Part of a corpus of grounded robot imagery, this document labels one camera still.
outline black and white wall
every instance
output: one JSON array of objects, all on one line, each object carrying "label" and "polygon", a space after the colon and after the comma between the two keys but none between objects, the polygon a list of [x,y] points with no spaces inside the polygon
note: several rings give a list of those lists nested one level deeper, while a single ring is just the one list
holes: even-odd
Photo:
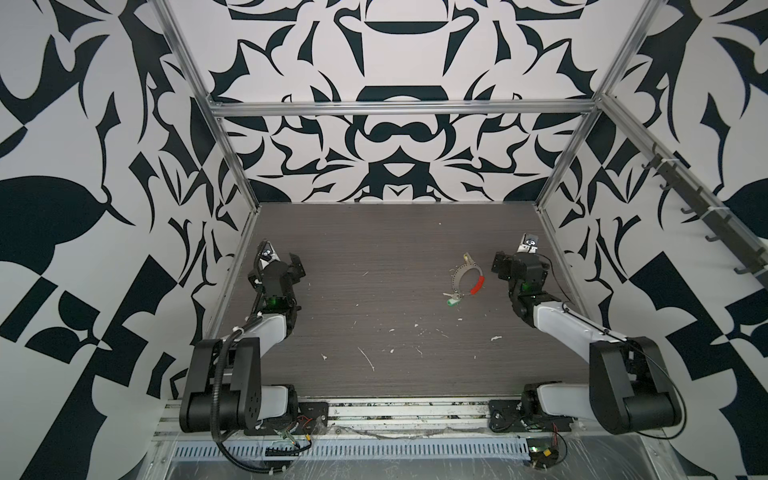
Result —
[{"label": "black and white wall", "polygon": [[0,7],[3,478],[131,478],[249,209],[144,0]]},{"label": "black and white wall", "polygon": [[[590,98],[641,0],[172,0],[215,101]],[[534,200],[576,114],[229,118],[261,201]]]},{"label": "black and white wall", "polygon": [[[615,91],[763,239],[766,27],[760,0],[670,0]],[[768,475],[768,292],[646,161],[601,117],[546,206],[557,241],[593,318],[660,345],[690,416],[672,441],[687,473]]]}]

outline wood grain surface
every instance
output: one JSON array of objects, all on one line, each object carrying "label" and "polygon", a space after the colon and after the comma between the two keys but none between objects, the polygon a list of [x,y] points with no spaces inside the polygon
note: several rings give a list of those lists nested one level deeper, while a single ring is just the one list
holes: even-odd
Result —
[{"label": "wood grain surface", "polygon": [[[507,283],[491,273],[495,252],[514,253],[523,233],[539,235],[539,253],[555,260],[526,203],[265,204],[220,335],[250,311],[246,274],[267,238],[284,260],[301,256],[306,277],[294,287],[303,309],[293,334],[262,358],[265,385],[290,383],[300,396],[381,397],[514,395],[530,382],[587,382],[587,364],[523,323]],[[450,307],[442,293],[464,252],[485,285]],[[463,290],[475,284],[472,274]],[[546,287],[563,298],[551,274]]]}]

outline white debris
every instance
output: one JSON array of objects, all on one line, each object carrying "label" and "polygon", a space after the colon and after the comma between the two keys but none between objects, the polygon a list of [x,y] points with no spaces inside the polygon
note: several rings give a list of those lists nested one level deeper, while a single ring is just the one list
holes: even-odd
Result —
[{"label": "white debris", "polygon": [[371,363],[371,359],[368,358],[366,353],[363,352],[363,350],[360,347],[357,347],[357,349],[360,351],[360,353],[362,353],[362,356],[364,356],[366,358],[366,360],[368,360],[368,365],[371,365],[371,370],[373,370],[375,372],[376,369],[373,367],[373,364]]}]

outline brown table surface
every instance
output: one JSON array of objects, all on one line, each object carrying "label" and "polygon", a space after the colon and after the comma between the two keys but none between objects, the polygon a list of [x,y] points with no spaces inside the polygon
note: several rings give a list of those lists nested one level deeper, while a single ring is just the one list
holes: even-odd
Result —
[{"label": "brown table surface", "polygon": [[[514,253],[523,233],[539,235],[539,253],[556,261],[527,203],[264,204],[220,335],[250,312],[246,275],[267,238],[282,260],[300,255],[306,277],[294,286],[303,309],[293,334],[262,358],[265,385],[293,384],[299,396],[411,397],[517,395],[530,382],[587,382],[587,364],[523,323],[507,283],[491,273],[495,252]],[[485,285],[450,307],[442,294],[464,252]],[[554,271],[566,286],[559,265]],[[551,274],[545,286],[563,298]]]}]

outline side wall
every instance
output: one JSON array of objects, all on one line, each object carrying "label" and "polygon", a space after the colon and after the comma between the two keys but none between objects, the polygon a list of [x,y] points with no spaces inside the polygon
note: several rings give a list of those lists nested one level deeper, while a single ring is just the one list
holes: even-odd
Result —
[{"label": "side wall", "polygon": [[3,478],[131,478],[248,207],[144,0],[0,15]]},{"label": "side wall", "polygon": [[[616,90],[662,144],[768,237],[765,2],[672,0]],[[768,292],[602,116],[546,211],[591,315],[648,336],[687,401],[689,475],[768,475]],[[679,427],[667,429],[667,434]]]},{"label": "side wall", "polygon": [[[214,101],[590,98],[642,0],[169,0]],[[576,114],[229,118],[260,201],[535,200]]]}]

